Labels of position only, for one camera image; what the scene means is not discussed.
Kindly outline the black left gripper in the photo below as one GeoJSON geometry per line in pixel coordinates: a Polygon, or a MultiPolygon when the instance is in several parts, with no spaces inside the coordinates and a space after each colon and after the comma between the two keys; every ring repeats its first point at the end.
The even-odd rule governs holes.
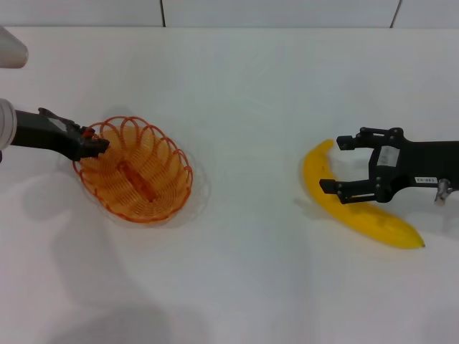
{"type": "Polygon", "coordinates": [[[16,133],[12,145],[54,151],[71,161],[97,158],[109,148],[110,142],[96,138],[93,128],[80,127],[42,107],[38,111],[15,111],[16,133]]]}

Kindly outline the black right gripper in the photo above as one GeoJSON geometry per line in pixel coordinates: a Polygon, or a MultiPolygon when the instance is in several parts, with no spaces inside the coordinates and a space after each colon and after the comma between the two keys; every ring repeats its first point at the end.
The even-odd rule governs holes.
{"type": "Polygon", "coordinates": [[[336,181],[321,179],[325,194],[336,195],[342,204],[378,201],[387,203],[405,188],[435,188],[436,204],[444,204],[458,190],[458,142],[414,142],[403,129],[362,127],[355,136],[336,139],[341,151],[372,148],[369,179],[336,181]]]}

